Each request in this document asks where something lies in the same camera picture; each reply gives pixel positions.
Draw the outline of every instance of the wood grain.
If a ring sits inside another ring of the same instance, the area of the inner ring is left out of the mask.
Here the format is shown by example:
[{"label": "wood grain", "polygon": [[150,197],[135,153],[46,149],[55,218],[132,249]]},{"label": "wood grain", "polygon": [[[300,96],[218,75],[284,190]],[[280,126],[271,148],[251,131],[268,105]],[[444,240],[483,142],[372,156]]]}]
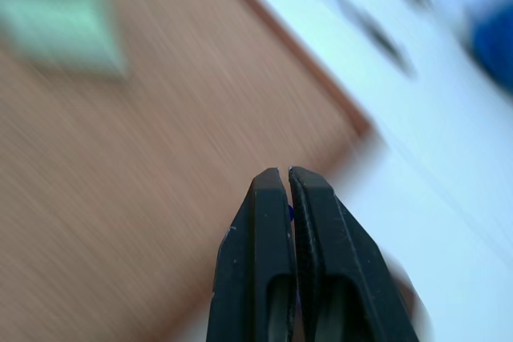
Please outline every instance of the wood grain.
[{"label": "wood grain", "polygon": [[113,0],[126,82],[0,54],[0,340],[159,340],[208,296],[251,178],[351,118],[241,0]]}]

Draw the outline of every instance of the blurry object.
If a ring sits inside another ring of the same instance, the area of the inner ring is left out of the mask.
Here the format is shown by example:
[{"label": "blurry object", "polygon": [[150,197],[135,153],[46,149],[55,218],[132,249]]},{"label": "blurry object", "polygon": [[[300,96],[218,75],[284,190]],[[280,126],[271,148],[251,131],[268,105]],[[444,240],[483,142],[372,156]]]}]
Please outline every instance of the blurry object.
[{"label": "blurry object", "polygon": [[476,22],[471,39],[474,57],[508,91],[513,92],[513,1],[502,2]]},{"label": "blurry object", "polygon": [[323,0],[334,11],[347,18],[366,34],[369,40],[384,53],[406,75],[414,73],[406,55],[392,41],[390,36],[381,28],[372,16],[359,10],[350,0]]},{"label": "blurry object", "polygon": [[0,54],[0,341],[161,340],[210,300],[251,178],[370,124],[240,0],[115,0],[131,76]]},{"label": "blurry object", "polygon": [[124,75],[127,64],[105,0],[0,0],[0,33],[42,66]]},{"label": "blurry object", "polygon": [[418,341],[414,290],[394,280],[333,188],[301,167],[290,168],[289,183],[296,257],[287,195],[270,168],[253,179],[221,241],[207,342],[290,341],[296,280],[306,341]]}]

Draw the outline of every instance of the green object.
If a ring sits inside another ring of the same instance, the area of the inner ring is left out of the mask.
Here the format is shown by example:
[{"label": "green object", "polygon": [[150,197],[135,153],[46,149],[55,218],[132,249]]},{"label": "green object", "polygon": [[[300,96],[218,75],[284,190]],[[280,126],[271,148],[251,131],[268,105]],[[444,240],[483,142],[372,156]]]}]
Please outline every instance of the green object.
[{"label": "green object", "polygon": [[127,69],[105,0],[0,0],[0,31],[37,64],[120,76]]}]

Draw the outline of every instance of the blue object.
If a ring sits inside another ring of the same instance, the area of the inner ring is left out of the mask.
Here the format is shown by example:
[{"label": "blue object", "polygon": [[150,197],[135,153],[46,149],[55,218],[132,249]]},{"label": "blue object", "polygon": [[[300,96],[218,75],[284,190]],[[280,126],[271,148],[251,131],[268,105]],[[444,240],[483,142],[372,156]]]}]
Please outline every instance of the blue object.
[{"label": "blue object", "polygon": [[484,68],[513,92],[513,2],[476,25],[472,45]]}]

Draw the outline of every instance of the white surface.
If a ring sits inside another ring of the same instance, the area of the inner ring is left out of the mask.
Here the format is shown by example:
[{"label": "white surface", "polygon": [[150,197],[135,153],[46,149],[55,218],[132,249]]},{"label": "white surface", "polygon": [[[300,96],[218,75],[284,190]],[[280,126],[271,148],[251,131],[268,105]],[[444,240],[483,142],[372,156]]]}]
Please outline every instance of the white surface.
[{"label": "white surface", "polygon": [[408,79],[321,0],[265,0],[390,146],[341,198],[407,270],[438,341],[512,340],[513,108],[450,32],[402,0],[352,0],[410,55]]}]

